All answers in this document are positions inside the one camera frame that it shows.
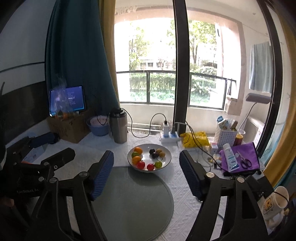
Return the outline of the orange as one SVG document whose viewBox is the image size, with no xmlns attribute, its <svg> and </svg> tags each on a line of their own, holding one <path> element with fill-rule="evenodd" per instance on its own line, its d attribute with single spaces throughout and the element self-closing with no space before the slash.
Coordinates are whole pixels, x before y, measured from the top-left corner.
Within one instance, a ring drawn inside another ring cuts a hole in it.
<svg viewBox="0 0 296 241">
<path fill-rule="evenodd" d="M 132 163 L 133 163 L 134 165 L 137 165 L 137 163 L 140 162 L 141 160 L 142 160 L 141 156 L 134 156 L 134 157 L 132 158 Z"/>
<path fill-rule="evenodd" d="M 143 150 L 140 147 L 135 147 L 134 151 L 137 152 L 140 155 L 143 153 Z"/>
</svg>

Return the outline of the red tomato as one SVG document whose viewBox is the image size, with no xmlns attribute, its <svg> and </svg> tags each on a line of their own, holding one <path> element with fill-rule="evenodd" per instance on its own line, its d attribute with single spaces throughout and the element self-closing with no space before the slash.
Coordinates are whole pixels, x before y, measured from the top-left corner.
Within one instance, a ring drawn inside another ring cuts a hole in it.
<svg viewBox="0 0 296 241">
<path fill-rule="evenodd" d="M 137 162 L 137 168 L 143 170 L 145 168 L 145 162 L 139 161 Z"/>
<path fill-rule="evenodd" d="M 147 170 L 148 171 L 153 171 L 155 169 L 155 165 L 153 163 L 150 163 L 147 165 Z"/>
</svg>

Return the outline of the dark plum with stem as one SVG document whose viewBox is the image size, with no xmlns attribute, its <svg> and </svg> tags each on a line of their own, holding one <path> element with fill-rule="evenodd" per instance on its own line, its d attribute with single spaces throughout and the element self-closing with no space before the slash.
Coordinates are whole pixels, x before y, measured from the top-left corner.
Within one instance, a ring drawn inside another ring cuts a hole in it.
<svg viewBox="0 0 296 241">
<path fill-rule="evenodd" d="M 151 154 L 151 156 L 152 156 L 153 159 L 156 159 L 156 158 L 159 157 L 159 154 L 154 152 L 154 153 Z"/>
</svg>

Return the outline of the yellow duck plastic bag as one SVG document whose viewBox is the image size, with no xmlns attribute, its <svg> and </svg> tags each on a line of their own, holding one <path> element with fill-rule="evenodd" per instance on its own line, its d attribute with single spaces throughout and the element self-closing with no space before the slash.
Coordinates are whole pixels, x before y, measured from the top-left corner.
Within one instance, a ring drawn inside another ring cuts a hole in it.
<svg viewBox="0 0 296 241">
<path fill-rule="evenodd" d="M 205 132 L 182 133 L 182 144 L 185 148 L 209 146 L 209 140 Z"/>
</svg>

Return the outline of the large green fruit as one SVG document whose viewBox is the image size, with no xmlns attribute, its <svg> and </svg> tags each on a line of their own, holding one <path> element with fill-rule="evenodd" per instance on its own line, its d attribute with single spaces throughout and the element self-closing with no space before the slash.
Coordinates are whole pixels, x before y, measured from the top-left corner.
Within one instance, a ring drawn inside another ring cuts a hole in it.
<svg viewBox="0 0 296 241">
<path fill-rule="evenodd" d="M 132 152 L 132 158 L 134 158 L 136 156 L 140 156 L 140 154 L 138 152 Z"/>
</svg>

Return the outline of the red tomato in plate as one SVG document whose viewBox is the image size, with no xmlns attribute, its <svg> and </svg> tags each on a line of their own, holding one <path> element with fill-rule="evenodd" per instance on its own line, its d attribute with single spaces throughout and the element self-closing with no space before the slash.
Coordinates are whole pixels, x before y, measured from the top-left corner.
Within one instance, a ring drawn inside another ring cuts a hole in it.
<svg viewBox="0 0 296 241">
<path fill-rule="evenodd" d="M 139 161 L 137 162 L 137 168 L 143 170 L 145 168 L 145 162 Z"/>
</svg>

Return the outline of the white power strip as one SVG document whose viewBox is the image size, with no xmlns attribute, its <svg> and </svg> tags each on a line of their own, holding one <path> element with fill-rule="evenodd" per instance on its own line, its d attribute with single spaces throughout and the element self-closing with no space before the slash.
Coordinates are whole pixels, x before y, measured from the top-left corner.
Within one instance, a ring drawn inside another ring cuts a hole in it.
<svg viewBox="0 0 296 241">
<path fill-rule="evenodd" d="M 163 132 L 161 132 L 159 137 L 159 140 L 161 141 L 161 143 L 176 143 L 181 139 L 182 138 L 177 134 L 177 132 L 175 133 L 169 132 L 169 135 L 167 137 L 165 137 Z"/>
</svg>

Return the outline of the white round plate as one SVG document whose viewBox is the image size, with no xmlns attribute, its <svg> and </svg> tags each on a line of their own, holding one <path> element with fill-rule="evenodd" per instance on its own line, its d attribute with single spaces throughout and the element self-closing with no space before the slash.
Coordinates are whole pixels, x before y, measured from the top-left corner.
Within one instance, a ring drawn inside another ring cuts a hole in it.
<svg viewBox="0 0 296 241">
<path fill-rule="evenodd" d="M 170 151 L 167 148 L 163 147 L 162 145 L 142 144 L 142 145 L 139 145 L 137 147 L 140 147 L 143 150 L 143 153 L 140 155 L 141 158 L 142 158 L 142 161 L 145 162 L 145 168 L 143 170 L 138 169 L 137 166 L 132 163 L 132 152 L 134 152 L 135 147 L 132 148 L 129 151 L 129 153 L 127 154 L 128 163 L 130 164 L 130 166 L 132 166 L 132 168 L 136 169 L 137 171 L 144 172 L 144 173 L 156 172 L 158 170 L 161 170 L 161 169 L 165 168 L 171 162 L 171 153 L 170 153 Z M 165 155 L 164 158 L 158 157 L 156 159 L 153 159 L 152 156 L 149 154 L 150 149 L 155 149 L 155 152 L 156 152 L 156 149 L 162 149 L 162 152 L 165 152 L 166 155 Z M 148 171 L 147 170 L 147 165 L 150 164 L 150 163 L 155 164 L 156 161 L 161 161 L 163 163 L 163 166 L 160 169 L 155 168 L 153 171 Z"/>
</svg>

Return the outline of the purple cloth pouch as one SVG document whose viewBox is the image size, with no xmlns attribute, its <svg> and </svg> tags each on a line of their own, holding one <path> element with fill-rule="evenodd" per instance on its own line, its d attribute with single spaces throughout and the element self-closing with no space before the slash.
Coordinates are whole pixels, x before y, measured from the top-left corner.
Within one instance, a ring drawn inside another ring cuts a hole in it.
<svg viewBox="0 0 296 241">
<path fill-rule="evenodd" d="M 255 148 L 255 145 L 253 142 L 243 144 L 243 145 L 234 146 L 234 147 L 231 147 L 231 149 L 233 150 L 234 155 L 237 159 L 239 169 L 237 169 L 233 172 L 228 172 L 228 167 L 227 167 L 227 162 L 226 162 L 225 155 L 224 155 L 224 150 L 222 149 L 219 154 L 221 155 L 221 168 L 222 168 L 222 173 L 224 176 L 231 176 L 231 175 L 236 175 L 236 174 L 247 174 L 247 173 L 254 174 L 256 171 L 260 170 L 259 158 L 258 158 L 258 154 L 257 154 L 256 148 Z M 241 163 L 240 163 L 241 159 L 240 159 L 240 157 L 238 157 L 236 155 L 237 151 L 239 151 L 245 159 L 248 159 L 251 161 L 251 163 L 252 163 L 251 168 L 245 170 L 241 167 Z"/>
</svg>

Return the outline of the pink white inner bowl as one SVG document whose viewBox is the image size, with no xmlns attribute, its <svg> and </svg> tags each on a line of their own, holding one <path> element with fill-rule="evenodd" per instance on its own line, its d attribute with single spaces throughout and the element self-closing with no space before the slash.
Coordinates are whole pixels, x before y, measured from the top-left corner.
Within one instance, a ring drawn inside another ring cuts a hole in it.
<svg viewBox="0 0 296 241">
<path fill-rule="evenodd" d="M 108 117 L 105 115 L 98 115 L 90 120 L 91 126 L 101 127 L 108 124 Z"/>
</svg>

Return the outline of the stainless steel tumbler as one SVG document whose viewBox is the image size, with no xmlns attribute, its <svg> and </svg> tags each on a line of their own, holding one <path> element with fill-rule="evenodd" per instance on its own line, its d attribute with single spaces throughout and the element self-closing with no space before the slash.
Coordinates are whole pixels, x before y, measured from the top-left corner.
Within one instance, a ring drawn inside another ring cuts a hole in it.
<svg viewBox="0 0 296 241">
<path fill-rule="evenodd" d="M 110 136 L 115 143 L 127 142 L 127 113 L 124 109 L 113 109 L 109 114 Z"/>
</svg>

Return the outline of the tablet with blue screen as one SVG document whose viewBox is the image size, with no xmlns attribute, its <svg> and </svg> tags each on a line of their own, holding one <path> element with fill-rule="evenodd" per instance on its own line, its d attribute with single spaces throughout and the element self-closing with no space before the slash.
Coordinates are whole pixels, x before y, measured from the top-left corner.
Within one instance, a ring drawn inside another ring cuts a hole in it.
<svg viewBox="0 0 296 241">
<path fill-rule="evenodd" d="M 55 88 L 49 91 L 49 115 L 58 112 L 69 113 L 85 110 L 84 91 L 82 86 Z"/>
</svg>

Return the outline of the white charger adapter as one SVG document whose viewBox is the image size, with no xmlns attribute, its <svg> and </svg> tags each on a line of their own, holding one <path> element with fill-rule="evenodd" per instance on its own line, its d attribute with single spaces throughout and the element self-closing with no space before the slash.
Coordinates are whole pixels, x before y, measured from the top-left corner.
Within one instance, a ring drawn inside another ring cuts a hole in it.
<svg viewBox="0 0 296 241">
<path fill-rule="evenodd" d="M 169 137 L 169 129 L 170 129 L 170 126 L 169 126 L 169 124 L 165 121 L 165 122 L 164 122 L 164 126 L 163 126 L 163 136 L 164 136 L 164 138 L 168 138 L 168 137 Z"/>
</svg>

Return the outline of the hanging light blue towel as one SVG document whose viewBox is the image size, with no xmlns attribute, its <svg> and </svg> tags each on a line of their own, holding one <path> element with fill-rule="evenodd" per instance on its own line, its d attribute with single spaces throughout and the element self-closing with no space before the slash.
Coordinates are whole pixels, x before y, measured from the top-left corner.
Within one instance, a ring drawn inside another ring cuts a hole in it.
<svg viewBox="0 0 296 241">
<path fill-rule="evenodd" d="M 249 89 L 271 93 L 273 59 L 269 42 L 252 45 L 250 51 Z"/>
</svg>

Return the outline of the yellow curtain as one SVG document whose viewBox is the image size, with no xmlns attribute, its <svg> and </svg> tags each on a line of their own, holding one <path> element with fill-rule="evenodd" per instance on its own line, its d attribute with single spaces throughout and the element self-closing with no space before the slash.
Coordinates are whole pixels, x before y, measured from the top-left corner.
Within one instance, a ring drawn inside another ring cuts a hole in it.
<svg viewBox="0 0 296 241">
<path fill-rule="evenodd" d="M 282 91 L 280 109 L 273 134 L 278 137 L 274 152 L 264 170 L 273 187 L 288 177 L 295 161 L 295 17 L 281 1 L 268 8 L 278 30 L 282 57 Z"/>
</svg>

